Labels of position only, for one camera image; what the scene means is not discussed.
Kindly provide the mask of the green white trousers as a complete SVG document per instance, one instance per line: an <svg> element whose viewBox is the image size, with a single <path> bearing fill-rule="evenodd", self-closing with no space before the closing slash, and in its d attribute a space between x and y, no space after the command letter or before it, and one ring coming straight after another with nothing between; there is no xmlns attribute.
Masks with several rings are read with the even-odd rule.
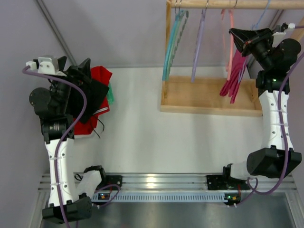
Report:
<svg viewBox="0 0 304 228"><path fill-rule="evenodd" d="M108 90L108 93L106 95L106 98L107 98L107 101L108 101L109 105L113 105L115 99L114 99L114 94L113 94L113 89L112 89L111 83L109 83L108 87L109 87L109 90Z"/></svg>

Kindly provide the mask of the lilac hanger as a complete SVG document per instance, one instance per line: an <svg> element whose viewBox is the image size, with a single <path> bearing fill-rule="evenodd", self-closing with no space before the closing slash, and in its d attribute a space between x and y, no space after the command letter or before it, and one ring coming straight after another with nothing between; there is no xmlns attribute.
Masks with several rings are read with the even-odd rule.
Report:
<svg viewBox="0 0 304 228"><path fill-rule="evenodd" d="M201 46L202 37L204 34L205 18L206 18L206 12L207 12L208 6L209 6L209 1L206 2L205 9L202 9L202 11L201 11L201 17L200 17L200 23L199 23L198 33L197 33L194 59L193 59L193 65L192 65L192 72L191 72L191 82L192 83L194 83L194 80L195 80L196 69L197 69L199 53L200 53L200 46Z"/></svg>

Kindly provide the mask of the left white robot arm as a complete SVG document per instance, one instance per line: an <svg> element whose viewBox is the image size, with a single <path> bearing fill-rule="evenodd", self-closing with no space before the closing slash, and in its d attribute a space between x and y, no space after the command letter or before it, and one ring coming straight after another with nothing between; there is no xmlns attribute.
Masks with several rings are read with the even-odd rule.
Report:
<svg viewBox="0 0 304 228"><path fill-rule="evenodd" d="M79 128L98 120L97 110L109 86L94 78L94 73L104 68L91 67L89 58L69 67L66 60L65 56L39 57L28 62L22 72L50 83L49 88L38 87L29 95L29 103L40 120L50 168L50 196L42 217L69 226L91 217L91 198L106 177L101 165L90 166L80 183L75 184L70 157Z"/></svg>

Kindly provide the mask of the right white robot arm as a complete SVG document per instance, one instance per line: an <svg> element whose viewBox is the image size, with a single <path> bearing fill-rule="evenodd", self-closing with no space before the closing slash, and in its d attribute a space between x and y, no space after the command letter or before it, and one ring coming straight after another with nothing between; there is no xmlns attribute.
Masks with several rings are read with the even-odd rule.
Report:
<svg viewBox="0 0 304 228"><path fill-rule="evenodd" d="M253 55L262 67L256 78L256 88L264 129L261 149L250 153L245 162L224 167L223 178L229 185L244 183L255 176L282 181L302 161L301 153L294 151L287 117L289 76L292 67L299 63L301 45L287 38L274 47L274 32L269 28L231 28L229 32L242 56Z"/></svg>

